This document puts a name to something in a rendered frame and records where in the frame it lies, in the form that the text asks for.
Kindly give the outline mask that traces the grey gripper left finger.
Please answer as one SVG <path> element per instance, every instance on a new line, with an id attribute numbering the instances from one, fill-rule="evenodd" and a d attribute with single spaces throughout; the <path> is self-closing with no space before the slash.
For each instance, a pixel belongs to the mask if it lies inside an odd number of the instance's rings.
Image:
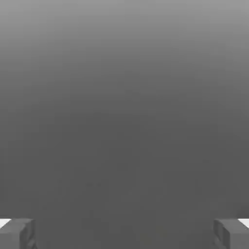
<path id="1" fill-rule="evenodd" d="M 0 249 L 36 249 L 36 221 L 32 218 L 1 218 Z"/>

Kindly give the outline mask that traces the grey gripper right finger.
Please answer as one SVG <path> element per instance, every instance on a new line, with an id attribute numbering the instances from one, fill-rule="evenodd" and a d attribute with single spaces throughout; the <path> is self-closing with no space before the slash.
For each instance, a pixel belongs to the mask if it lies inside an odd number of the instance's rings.
<path id="1" fill-rule="evenodd" d="M 213 249 L 249 249 L 249 218 L 215 219 Z"/>

